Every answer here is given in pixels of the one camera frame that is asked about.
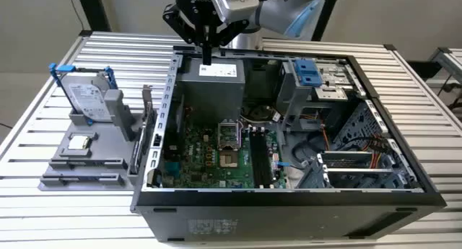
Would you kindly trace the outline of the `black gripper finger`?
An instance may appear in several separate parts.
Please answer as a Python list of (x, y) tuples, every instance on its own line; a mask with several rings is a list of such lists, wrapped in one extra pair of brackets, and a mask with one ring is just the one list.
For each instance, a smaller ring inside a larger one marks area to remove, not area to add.
[(250, 22), (248, 19), (231, 22), (221, 31), (218, 31), (218, 23), (209, 26), (207, 36), (207, 65), (211, 65), (213, 48), (226, 46), (238, 34), (246, 29)]
[(163, 12), (163, 20), (174, 29), (177, 34), (189, 44), (202, 48), (202, 63), (207, 65), (207, 39), (206, 26), (202, 23), (198, 6), (181, 6), (170, 4)]

